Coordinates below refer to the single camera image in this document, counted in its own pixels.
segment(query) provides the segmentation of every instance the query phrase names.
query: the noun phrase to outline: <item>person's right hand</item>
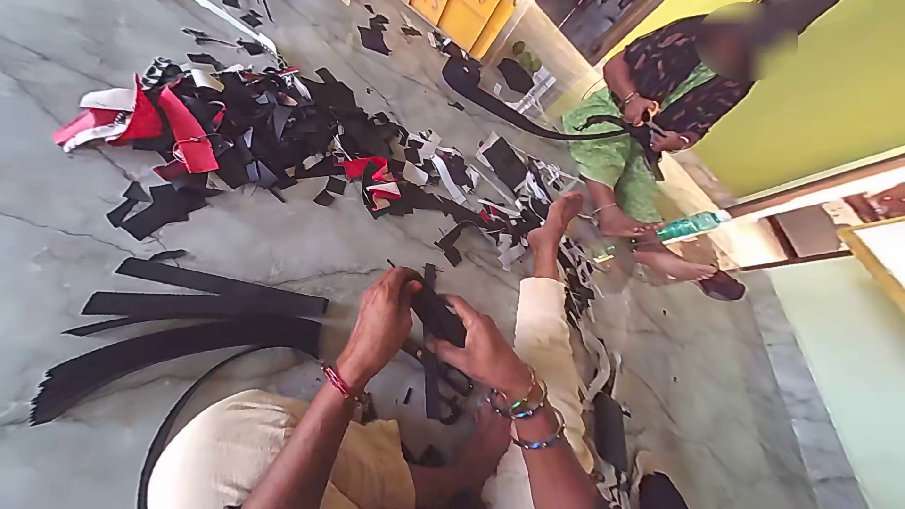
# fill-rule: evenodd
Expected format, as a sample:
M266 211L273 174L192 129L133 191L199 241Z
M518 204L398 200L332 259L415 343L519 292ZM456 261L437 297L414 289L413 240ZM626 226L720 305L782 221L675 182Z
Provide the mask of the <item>person's right hand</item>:
M656 106L656 102L651 101L646 97L638 96L631 101L628 101L628 104L625 105L623 108L623 118L634 126L641 125L644 112L652 110L656 108Z
M466 375L517 401L531 390L531 372L503 340L493 319L474 310L462 297L447 295L467 331L465 348L448 341L435 341L433 349L440 360L452 364Z

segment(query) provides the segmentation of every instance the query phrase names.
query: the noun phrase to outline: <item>dark patterned blouse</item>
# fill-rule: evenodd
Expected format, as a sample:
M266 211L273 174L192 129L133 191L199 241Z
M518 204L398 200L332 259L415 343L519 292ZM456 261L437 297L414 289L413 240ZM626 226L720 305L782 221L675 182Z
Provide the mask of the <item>dark patterned blouse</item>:
M662 103L700 63L695 34L706 15L684 18L651 32L625 48L624 59L642 96ZM714 76L691 89L653 121L665 130L704 136L717 120L748 95L754 82Z

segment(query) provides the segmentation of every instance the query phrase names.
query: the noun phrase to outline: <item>yellow cabinet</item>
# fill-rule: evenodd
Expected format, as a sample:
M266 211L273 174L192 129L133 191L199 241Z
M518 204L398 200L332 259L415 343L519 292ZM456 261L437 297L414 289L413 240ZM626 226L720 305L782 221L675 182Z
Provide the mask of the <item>yellow cabinet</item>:
M459 47L481 58L515 10L514 0L409 0Z

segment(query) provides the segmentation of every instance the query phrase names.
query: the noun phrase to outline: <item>scissors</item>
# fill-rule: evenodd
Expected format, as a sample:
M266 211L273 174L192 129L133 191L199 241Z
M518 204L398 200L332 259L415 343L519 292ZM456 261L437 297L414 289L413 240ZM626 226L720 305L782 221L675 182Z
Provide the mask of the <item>scissors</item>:
M412 340L406 339L402 344L402 350L414 357L424 367L424 413L427 418L439 420L446 425L453 424L462 415L463 408L459 405L457 398L446 398L440 393L438 380L443 380L446 385L467 397L474 389L472 379L455 367L440 362L432 351L419 346ZM441 406L449 409L446 415L444 415L446 412L441 410Z
M659 134L660 136L666 136L666 131L662 127L653 123L653 117L660 112L660 103L657 101L651 102L653 104L650 108L645 110L644 113L642 113L641 120L639 120L638 123L635 124L635 127L647 126L648 128L650 128L650 130Z

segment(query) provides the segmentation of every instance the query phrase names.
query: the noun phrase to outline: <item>green wall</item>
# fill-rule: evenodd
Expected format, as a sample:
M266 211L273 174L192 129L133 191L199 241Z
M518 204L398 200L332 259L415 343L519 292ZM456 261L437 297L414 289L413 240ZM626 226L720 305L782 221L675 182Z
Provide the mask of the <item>green wall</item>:
M905 315L854 258L767 269L871 509L905 507Z
M905 0L842 0L695 151L743 197L905 145L903 92Z

